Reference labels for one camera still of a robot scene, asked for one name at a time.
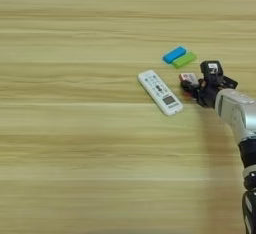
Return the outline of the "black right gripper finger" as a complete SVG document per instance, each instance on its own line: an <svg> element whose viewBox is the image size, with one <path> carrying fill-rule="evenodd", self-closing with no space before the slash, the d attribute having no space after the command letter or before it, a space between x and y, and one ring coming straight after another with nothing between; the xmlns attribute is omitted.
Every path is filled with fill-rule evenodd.
<svg viewBox="0 0 256 234"><path fill-rule="evenodd" d="M197 96L198 95L198 89L199 89L199 84L198 83L193 83L189 80L182 80L181 83L181 88L191 96Z"/></svg>
<svg viewBox="0 0 256 234"><path fill-rule="evenodd" d="M222 85L224 88L235 89L238 86L238 82L227 76L224 76Z"/></svg>

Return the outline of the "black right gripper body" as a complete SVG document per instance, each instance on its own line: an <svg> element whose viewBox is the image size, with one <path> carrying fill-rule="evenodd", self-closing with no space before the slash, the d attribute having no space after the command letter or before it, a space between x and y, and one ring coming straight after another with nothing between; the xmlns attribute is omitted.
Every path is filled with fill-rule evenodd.
<svg viewBox="0 0 256 234"><path fill-rule="evenodd" d="M204 108L214 108L218 92L230 87L230 79L226 76L214 81L200 78L198 82L192 89L192 97Z"/></svg>

